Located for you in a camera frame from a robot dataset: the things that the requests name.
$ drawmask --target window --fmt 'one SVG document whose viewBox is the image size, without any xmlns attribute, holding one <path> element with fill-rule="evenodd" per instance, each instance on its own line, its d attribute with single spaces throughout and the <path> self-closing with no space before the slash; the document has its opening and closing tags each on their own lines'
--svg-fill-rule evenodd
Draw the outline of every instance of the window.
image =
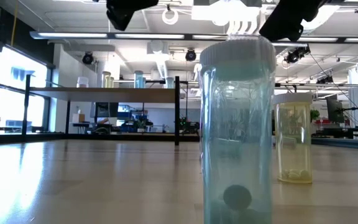
<svg viewBox="0 0 358 224">
<path fill-rule="evenodd" d="M 24 114 L 24 90 L 26 75 L 31 86 L 45 87 L 48 68 L 24 55 L 4 47 L 0 53 L 0 128 L 20 130 Z M 30 96 L 27 125 L 43 125 L 45 99 Z"/>
</svg>

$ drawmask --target wooden shelf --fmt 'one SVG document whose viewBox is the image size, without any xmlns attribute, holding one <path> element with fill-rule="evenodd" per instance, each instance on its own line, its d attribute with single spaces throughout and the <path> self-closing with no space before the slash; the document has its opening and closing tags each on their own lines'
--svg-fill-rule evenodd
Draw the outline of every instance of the wooden shelf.
<svg viewBox="0 0 358 224">
<path fill-rule="evenodd" d="M 31 93 L 65 101 L 110 103 L 174 103 L 175 89 L 160 88 L 30 88 Z"/>
</svg>

